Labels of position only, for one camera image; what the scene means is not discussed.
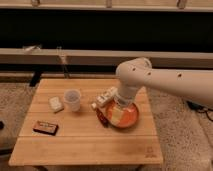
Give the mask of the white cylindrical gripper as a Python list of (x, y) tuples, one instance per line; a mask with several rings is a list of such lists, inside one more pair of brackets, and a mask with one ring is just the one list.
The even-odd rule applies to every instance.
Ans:
[[(122, 108), (131, 105), (134, 102), (135, 97), (125, 95), (119, 91), (115, 93), (114, 100), (115, 102)], [(111, 123), (112, 124), (119, 124), (123, 117), (123, 110), (118, 107), (114, 107), (112, 109), (112, 116), (111, 116)]]

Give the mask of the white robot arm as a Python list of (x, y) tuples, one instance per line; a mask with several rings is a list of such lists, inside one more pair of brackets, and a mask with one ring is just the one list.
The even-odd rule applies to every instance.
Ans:
[(135, 97), (142, 87), (179, 96), (213, 109), (213, 71), (153, 69), (147, 58), (137, 58), (116, 68), (119, 86), (107, 115), (112, 125), (129, 127), (138, 120)]

